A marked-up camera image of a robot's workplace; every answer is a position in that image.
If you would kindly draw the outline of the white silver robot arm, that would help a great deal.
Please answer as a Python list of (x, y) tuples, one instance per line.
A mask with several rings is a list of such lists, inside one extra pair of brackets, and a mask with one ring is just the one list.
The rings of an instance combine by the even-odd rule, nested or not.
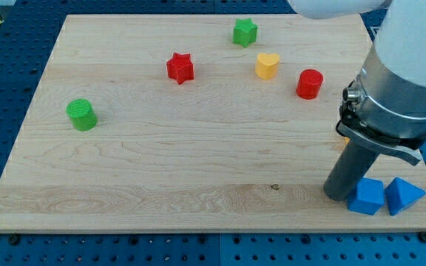
[(339, 161), (370, 164), (385, 154), (416, 165), (426, 141), (426, 1), (289, 4), (312, 19), (386, 11), (364, 64), (342, 93), (337, 131), (350, 142)]

